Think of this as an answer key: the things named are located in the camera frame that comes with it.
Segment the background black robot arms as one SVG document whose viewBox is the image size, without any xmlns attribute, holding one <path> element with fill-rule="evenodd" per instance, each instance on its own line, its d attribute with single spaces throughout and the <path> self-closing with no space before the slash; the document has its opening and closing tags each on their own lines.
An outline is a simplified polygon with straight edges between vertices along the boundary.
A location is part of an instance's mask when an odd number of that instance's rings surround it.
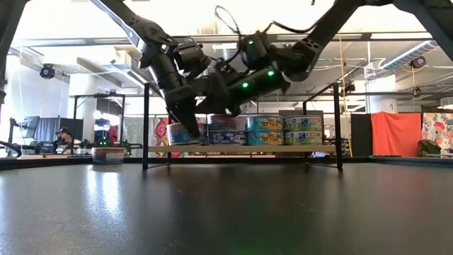
<svg viewBox="0 0 453 255">
<path fill-rule="evenodd" d="M 126 156 L 131 156 L 133 149 L 143 149 L 142 144 L 130 143 L 127 139 L 113 141 L 110 138 L 101 137 L 95 142 L 84 140 L 76 146 L 76 150 L 79 154 L 91 154 L 91 150 L 96 147 L 122 147 Z"/>
</svg>

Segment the olive green bag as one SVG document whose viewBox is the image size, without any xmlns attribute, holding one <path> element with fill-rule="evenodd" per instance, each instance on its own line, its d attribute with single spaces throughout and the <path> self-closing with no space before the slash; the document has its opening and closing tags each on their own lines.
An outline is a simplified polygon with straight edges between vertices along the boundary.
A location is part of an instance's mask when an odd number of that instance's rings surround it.
<svg viewBox="0 0 453 255">
<path fill-rule="evenodd" d="M 417 156 L 441 155 L 441 147 L 432 140 L 420 140 L 418 142 Z"/>
</svg>

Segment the silver ventilation duct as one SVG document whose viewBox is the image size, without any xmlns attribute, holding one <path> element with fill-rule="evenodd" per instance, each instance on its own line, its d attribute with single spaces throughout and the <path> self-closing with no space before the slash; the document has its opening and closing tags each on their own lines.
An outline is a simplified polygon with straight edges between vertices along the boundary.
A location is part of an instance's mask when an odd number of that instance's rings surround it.
<svg viewBox="0 0 453 255">
<path fill-rule="evenodd" d="M 412 47 L 409 50 L 401 53 L 397 57 L 390 59 L 385 59 L 380 65 L 379 68 L 384 71 L 390 71 L 398 67 L 403 66 L 404 64 L 409 63 L 412 60 L 415 60 L 419 57 L 422 57 L 424 54 L 431 52 L 437 49 L 439 45 L 435 40 L 424 41 L 415 47 Z"/>
</svg>

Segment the black partition panel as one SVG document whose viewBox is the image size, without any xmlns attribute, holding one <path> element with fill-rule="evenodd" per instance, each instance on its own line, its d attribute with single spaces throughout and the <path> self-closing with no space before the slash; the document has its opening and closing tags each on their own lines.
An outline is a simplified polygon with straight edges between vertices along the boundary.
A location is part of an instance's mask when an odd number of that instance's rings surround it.
<svg viewBox="0 0 453 255">
<path fill-rule="evenodd" d="M 351 142 L 354 157 L 372 155 L 372 123 L 370 114 L 351 115 Z"/>
</svg>

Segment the silver can green white label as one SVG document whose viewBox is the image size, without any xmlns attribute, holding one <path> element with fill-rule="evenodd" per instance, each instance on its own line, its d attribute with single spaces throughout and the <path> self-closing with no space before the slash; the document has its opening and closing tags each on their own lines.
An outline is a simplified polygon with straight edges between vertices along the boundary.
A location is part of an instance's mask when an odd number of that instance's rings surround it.
<svg viewBox="0 0 453 255">
<path fill-rule="evenodd" d="M 322 145 L 323 138 L 320 132 L 298 131 L 285 132 L 286 145 Z"/>
</svg>

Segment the grey curtain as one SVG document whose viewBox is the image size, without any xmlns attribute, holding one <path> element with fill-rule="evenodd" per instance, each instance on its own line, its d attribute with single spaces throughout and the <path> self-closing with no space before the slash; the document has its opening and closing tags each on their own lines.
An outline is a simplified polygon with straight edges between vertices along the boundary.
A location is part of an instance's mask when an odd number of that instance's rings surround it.
<svg viewBox="0 0 453 255">
<path fill-rule="evenodd" d="M 40 118 L 33 139 L 37 142 L 54 142 L 60 129 L 60 118 Z"/>
</svg>

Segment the black monitor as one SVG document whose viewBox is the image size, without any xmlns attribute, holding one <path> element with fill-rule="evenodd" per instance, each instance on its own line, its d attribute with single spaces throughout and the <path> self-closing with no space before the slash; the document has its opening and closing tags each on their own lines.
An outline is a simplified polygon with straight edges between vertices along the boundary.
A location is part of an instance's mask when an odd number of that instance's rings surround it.
<svg viewBox="0 0 453 255">
<path fill-rule="evenodd" d="M 39 119 L 39 116 L 24 117 L 22 121 L 18 121 L 16 123 L 16 127 L 20 129 L 21 135 L 23 137 L 33 138 L 38 126 Z"/>
</svg>

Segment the person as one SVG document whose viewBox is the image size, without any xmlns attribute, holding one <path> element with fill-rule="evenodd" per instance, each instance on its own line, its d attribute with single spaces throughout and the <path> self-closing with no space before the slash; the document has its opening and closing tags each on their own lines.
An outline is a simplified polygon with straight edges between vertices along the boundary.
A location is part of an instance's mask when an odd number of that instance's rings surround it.
<svg viewBox="0 0 453 255">
<path fill-rule="evenodd" d="M 75 139 L 67 127 L 61 128 L 55 133 L 57 136 L 57 148 L 71 149 Z"/>
</svg>

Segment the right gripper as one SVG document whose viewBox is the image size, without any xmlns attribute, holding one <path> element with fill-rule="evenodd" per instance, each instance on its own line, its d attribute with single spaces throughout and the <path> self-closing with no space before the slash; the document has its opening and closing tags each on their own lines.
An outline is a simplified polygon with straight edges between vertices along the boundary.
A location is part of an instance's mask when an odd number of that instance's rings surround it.
<svg viewBox="0 0 453 255">
<path fill-rule="evenodd" d="M 232 106 L 233 99 L 229 91 L 229 82 L 236 78 L 235 73 L 214 71 L 192 80 L 196 96 L 205 98 L 195 107 L 196 113 L 238 116 L 240 106 Z"/>
</svg>

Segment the pale gold tin can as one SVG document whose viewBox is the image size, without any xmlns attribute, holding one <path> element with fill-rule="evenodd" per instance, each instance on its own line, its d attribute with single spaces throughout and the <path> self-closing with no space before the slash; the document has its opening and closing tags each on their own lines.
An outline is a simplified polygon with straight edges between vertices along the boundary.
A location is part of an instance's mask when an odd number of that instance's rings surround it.
<svg viewBox="0 0 453 255">
<path fill-rule="evenodd" d="M 125 156 L 123 147 L 94 147 L 91 153 L 94 164 L 122 164 Z"/>
</svg>

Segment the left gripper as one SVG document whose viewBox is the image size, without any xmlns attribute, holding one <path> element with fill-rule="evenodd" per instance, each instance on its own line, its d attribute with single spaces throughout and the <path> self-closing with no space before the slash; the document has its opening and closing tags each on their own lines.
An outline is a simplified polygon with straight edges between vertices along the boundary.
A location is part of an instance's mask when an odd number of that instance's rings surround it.
<svg viewBox="0 0 453 255">
<path fill-rule="evenodd" d="M 167 104 L 170 119 L 180 123 L 193 138 L 200 137 L 195 117 L 195 93 L 179 74 L 172 52 L 164 52 L 160 45 L 145 45 L 140 59 L 141 68 L 150 68 Z"/>
</svg>

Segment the black aluminium table frame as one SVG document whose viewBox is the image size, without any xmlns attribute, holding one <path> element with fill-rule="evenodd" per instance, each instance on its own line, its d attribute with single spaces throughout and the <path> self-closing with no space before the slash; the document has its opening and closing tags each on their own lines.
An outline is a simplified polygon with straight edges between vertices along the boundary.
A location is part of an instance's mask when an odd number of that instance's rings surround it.
<svg viewBox="0 0 453 255">
<path fill-rule="evenodd" d="M 46 166 L 71 166 L 92 164 L 88 157 L 69 157 L 61 159 L 0 159 L 0 171 L 12 169 L 29 169 Z M 377 163 L 377 164 L 402 164 L 414 166 L 453 167 L 453 159 L 439 158 L 404 158 L 404 157 L 346 157 L 343 164 Z M 149 158 L 146 166 L 160 164 L 317 164 L 336 165 L 334 158 Z"/>
</svg>

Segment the white round column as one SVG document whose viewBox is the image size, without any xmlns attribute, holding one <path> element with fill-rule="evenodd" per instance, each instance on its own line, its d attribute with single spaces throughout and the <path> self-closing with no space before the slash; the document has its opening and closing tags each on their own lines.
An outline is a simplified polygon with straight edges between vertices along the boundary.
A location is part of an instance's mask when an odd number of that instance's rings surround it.
<svg viewBox="0 0 453 255">
<path fill-rule="evenodd" d="M 396 91 L 396 77 L 394 74 L 376 79 L 368 79 L 365 84 L 366 92 L 395 92 Z M 378 113 L 385 111 L 388 113 L 397 113 L 398 104 L 395 96 L 378 95 L 378 96 L 365 96 L 365 109 L 366 113 Z"/>
</svg>

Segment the silver can blue label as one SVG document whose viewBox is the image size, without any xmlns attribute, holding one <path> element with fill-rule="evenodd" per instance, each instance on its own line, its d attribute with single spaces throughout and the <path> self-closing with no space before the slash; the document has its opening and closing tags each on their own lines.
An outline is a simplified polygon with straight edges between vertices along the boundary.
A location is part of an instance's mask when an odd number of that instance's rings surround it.
<svg viewBox="0 0 453 255">
<path fill-rule="evenodd" d="M 283 145 L 284 132 L 279 130 L 255 130 L 246 133 L 247 145 Z"/>
</svg>

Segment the silver tin can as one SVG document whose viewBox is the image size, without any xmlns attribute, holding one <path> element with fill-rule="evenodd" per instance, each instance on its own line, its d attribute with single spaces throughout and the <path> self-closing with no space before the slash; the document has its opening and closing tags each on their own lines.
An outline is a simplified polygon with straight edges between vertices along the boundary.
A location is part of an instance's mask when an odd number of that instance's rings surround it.
<svg viewBox="0 0 453 255">
<path fill-rule="evenodd" d="M 194 138 L 190 135 L 187 129 L 180 123 L 173 123 L 166 126 L 166 131 L 168 135 L 168 144 L 170 146 L 174 145 L 193 145 L 193 144 L 206 144 L 207 136 L 205 132 L 205 125 L 203 123 L 198 123 L 198 130 L 200 131 L 200 136 Z"/>
<path fill-rule="evenodd" d="M 284 130 L 284 118 L 279 115 L 257 115 L 248 117 L 246 131 Z"/>
<path fill-rule="evenodd" d="M 316 115 L 299 115 L 284 119 L 285 130 L 289 132 L 322 131 L 321 117 Z"/>
<path fill-rule="evenodd" d="M 212 130 L 208 140 L 210 145 L 245 145 L 246 134 L 240 130 Z"/>
</svg>

